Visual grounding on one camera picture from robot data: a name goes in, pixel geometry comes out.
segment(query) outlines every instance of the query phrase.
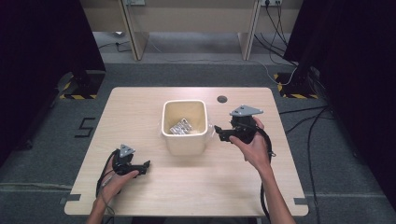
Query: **black stand base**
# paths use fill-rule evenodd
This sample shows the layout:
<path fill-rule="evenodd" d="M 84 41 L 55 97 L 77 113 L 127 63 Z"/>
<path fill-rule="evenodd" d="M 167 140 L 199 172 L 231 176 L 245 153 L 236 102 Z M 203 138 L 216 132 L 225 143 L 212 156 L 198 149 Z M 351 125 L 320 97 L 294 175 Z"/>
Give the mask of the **black stand base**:
<path fill-rule="evenodd" d="M 95 99 L 102 84 L 105 74 L 87 74 L 89 81 L 87 85 L 79 84 L 80 81 L 72 76 L 62 91 L 61 99 Z"/>
<path fill-rule="evenodd" d="M 277 83 L 286 84 L 289 82 L 291 73 L 278 73 L 275 75 Z M 293 80 L 288 85 L 277 85 L 279 93 L 282 97 L 286 98 L 299 98 L 299 99 L 318 99 L 317 95 L 309 85 L 308 79 Z"/>

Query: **gray carpet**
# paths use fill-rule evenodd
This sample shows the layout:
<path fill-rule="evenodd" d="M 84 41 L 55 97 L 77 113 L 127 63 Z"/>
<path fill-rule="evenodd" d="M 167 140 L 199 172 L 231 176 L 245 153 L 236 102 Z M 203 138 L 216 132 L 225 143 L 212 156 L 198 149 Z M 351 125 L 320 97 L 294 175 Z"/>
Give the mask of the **gray carpet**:
<path fill-rule="evenodd" d="M 13 151 L 0 169 L 0 223 L 83 223 L 85 217 L 64 213 L 64 198 L 73 186 L 92 135 L 75 138 L 96 127 L 115 87 L 268 87 L 279 112 L 326 105 L 323 99 L 280 97 L 276 84 L 261 65 L 221 64 L 107 64 L 105 80 L 95 100 L 60 100 L 49 110 L 33 137 L 30 150 Z M 269 74 L 291 72 L 287 66 L 268 66 Z M 60 89 L 70 74 L 60 81 Z M 281 115 L 285 130 L 319 110 Z M 287 137 L 310 212 L 298 223 L 317 223 L 308 172 L 307 136 L 313 120 L 303 122 Z M 321 223 L 396 223 L 396 214 L 364 163 L 354 157 L 331 112 L 318 120 L 311 135 L 311 161 Z M 35 183 L 38 185 L 21 185 Z M 121 217 L 116 223 L 128 223 Z"/>

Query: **plastic container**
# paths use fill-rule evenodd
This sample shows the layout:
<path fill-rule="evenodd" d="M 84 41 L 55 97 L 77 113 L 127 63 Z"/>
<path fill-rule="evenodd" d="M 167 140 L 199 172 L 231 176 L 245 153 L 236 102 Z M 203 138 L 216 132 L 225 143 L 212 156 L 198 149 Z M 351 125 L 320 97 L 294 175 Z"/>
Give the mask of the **plastic container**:
<path fill-rule="evenodd" d="M 173 134 L 170 129 L 186 119 L 192 130 L 188 134 Z M 200 100 L 175 100 L 163 105 L 162 133 L 168 150 L 175 156 L 200 155 L 205 150 L 207 133 L 206 106 Z"/>

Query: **handheld controller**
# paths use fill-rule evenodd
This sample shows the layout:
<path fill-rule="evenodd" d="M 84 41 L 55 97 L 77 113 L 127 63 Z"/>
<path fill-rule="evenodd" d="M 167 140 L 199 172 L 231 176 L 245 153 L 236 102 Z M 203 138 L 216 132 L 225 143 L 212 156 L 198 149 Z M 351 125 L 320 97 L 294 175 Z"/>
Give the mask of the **handheld controller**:
<path fill-rule="evenodd" d="M 215 125 L 215 131 L 219 134 L 220 141 L 230 142 L 230 136 L 233 135 L 241 139 L 242 142 L 249 144 L 253 140 L 254 134 L 260 130 L 256 126 L 256 121 L 252 115 L 262 113 L 262 110 L 248 105 L 239 106 L 230 113 L 233 116 L 231 120 L 233 128 L 231 130 L 222 130 L 219 126 Z"/>
<path fill-rule="evenodd" d="M 121 145 L 120 149 L 114 151 L 113 170 L 117 175 L 126 175 L 134 170 L 139 171 L 138 175 L 145 175 L 149 168 L 150 161 L 146 161 L 143 165 L 132 165 L 131 160 L 134 157 L 135 150 Z"/>
<path fill-rule="evenodd" d="M 135 153 L 135 150 L 133 148 L 127 147 L 125 145 L 121 145 L 120 149 L 117 148 L 115 151 L 113 151 L 110 154 L 110 156 L 107 159 L 105 168 L 103 169 L 103 172 L 100 175 L 100 178 L 99 178 L 99 180 L 98 180 L 98 182 L 96 184 L 96 197 L 98 196 L 100 189 L 109 180 L 108 179 L 104 183 L 104 185 L 102 185 L 103 179 L 108 174 L 108 173 L 105 174 L 105 171 L 106 171 L 106 168 L 107 168 L 108 163 L 110 162 L 110 159 L 111 159 L 112 156 L 114 156 L 114 157 L 113 157 L 113 160 L 112 160 L 111 167 L 113 168 L 113 171 L 117 175 L 127 175 L 127 174 L 131 173 L 134 170 L 139 171 L 138 175 L 145 175 L 146 174 L 147 169 L 149 168 L 150 161 L 146 161 L 142 165 L 132 165 L 131 161 L 132 161 L 132 158 L 134 157 L 134 153 Z"/>

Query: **controller cable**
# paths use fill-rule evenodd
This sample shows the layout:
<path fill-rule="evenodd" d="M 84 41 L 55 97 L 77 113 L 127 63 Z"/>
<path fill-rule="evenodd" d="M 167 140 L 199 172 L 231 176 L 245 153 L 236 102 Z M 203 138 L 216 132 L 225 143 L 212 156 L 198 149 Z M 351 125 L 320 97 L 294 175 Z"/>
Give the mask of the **controller cable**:
<path fill-rule="evenodd" d="M 102 189 L 103 189 L 103 188 L 106 186 L 106 184 L 111 180 L 111 178 L 112 178 L 114 175 L 116 175 L 116 173 L 114 173 L 111 177 L 109 177 L 109 178 L 105 181 L 105 183 L 102 184 L 103 179 L 104 179 L 108 174 L 110 174 L 111 172 L 114 171 L 113 169 L 111 169 L 110 171 L 108 171 L 107 173 L 105 173 L 106 168 L 107 168 L 107 166 L 108 166 L 108 163 L 110 162 L 111 157 L 114 156 L 114 155 L 116 154 L 116 151 L 117 151 L 117 150 L 113 151 L 113 152 L 110 154 L 110 156 L 108 157 L 108 159 L 107 159 L 107 161 L 106 161 L 106 165 L 105 165 L 105 167 L 103 168 L 102 174 L 101 174 L 101 176 L 100 176 L 100 178 L 99 178 L 99 180 L 98 180 L 98 182 L 97 182 L 97 184 L 96 184 L 96 198 L 98 197 L 99 194 L 101 195 L 102 200 L 103 200 L 103 202 L 104 202 L 105 205 L 106 205 L 106 210 L 107 210 L 107 212 L 110 214 L 110 217 L 107 219 L 107 221 L 105 222 L 105 224 L 109 223 L 110 220 L 112 220 L 112 223 L 114 223 L 114 216 L 116 215 L 116 213 L 114 212 L 113 208 L 111 208 L 111 207 L 107 204 L 107 202 L 106 202 L 106 200 L 105 200 L 105 197 L 104 197 L 103 194 L 102 194 Z"/>
<path fill-rule="evenodd" d="M 259 132 L 259 134 L 262 135 L 262 137 L 264 138 L 265 143 L 267 144 L 267 151 L 268 151 L 268 159 L 270 160 L 271 163 L 271 159 L 273 156 L 276 156 L 276 154 L 274 153 L 274 151 L 272 150 L 272 144 L 271 144 L 271 139 L 268 136 L 268 134 L 265 132 L 264 129 L 261 129 L 259 127 L 256 127 L 257 132 Z M 270 218 L 270 213 L 268 212 L 267 207 L 265 206 L 265 201 L 264 201 L 264 186 L 262 185 L 261 190 L 260 190 L 260 201 L 262 203 L 262 211 L 264 212 L 265 216 L 267 217 L 269 223 L 271 223 L 271 218 Z"/>

